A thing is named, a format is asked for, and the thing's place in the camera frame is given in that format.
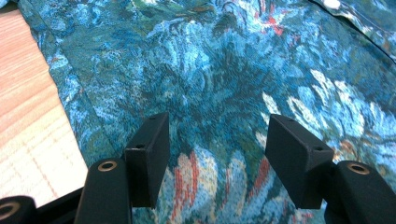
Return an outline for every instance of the wooden surface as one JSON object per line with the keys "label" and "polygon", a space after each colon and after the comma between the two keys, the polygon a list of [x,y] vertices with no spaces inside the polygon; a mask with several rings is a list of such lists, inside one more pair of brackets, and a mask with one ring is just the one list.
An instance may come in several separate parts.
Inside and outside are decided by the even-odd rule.
{"label": "wooden surface", "polygon": [[16,9],[0,12],[0,198],[37,206],[83,186],[87,167],[49,68]]}

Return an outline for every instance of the patterned cloth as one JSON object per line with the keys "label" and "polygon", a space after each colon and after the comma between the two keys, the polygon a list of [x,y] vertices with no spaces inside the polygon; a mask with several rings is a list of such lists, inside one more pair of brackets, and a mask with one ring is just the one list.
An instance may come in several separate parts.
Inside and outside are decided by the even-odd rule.
{"label": "patterned cloth", "polygon": [[393,0],[21,0],[88,165],[170,113],[171,159],[140,222],[322,222],[264,158],[271,113],[396,190]]}

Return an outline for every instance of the black mechanical arm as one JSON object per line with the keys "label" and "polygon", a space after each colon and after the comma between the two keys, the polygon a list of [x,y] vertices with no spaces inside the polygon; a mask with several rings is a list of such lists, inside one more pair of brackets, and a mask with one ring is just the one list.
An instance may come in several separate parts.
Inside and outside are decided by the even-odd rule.
{"label": "black mechanical arm", "polygon": [[[132,223],[132,207],[155,208],[170,156],[167,113],[146,119],[120,159],[93,164],[85,186],[42,207],[26,196],[0,200],[0,223]],[[296,208],[327,202],[328,224],[396,223],[396,195],[357,161],[333,151],[294,119],[271,115],[265,156]]]}

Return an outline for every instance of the screw hole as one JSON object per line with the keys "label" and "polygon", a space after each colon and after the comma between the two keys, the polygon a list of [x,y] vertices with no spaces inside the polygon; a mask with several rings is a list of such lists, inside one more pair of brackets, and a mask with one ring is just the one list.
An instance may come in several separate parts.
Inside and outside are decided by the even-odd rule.
{"label": "screw hole", "polygon": [[0,205],[0,220],[6,219],[12,215],[14,215],[19,209],[21,205],[17,202],[10,202]]}
{"label": "screw hole", "polygon": [[351,170],[357,174],[360,174],[360,175],[370,174],[370,171],[366,167],[359,165],[357,163],[349,163],[347,165],[347,168],[349,168],[349,170]]}
{"label": "screw hole", "polygon": [[323,147],[314,147],[314,150],[321,151],[321,150],[323,150]]}
{"label": "screw hole", "polygon": [[104,161],[98,166],[98,170],[101,172],[111,171],[117,167],[117,163],[114,161]]}

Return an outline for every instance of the blue floral fabric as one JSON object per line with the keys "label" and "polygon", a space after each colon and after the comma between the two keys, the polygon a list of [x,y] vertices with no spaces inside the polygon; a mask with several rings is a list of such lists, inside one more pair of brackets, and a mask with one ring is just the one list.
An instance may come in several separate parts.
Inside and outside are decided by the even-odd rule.
{"label": "blue floral fabric", "polygon": [[119,156],[145,117],[170,113],[159,201],[156,210],[135,209],[137,222],[318,223],[323,212],[296,210],[264,157],[272,113],[302,123],[335,162],[368,163],[396,190],[395,25],[387,14],[396,6],[347,2],[19,7],[88,165]]}

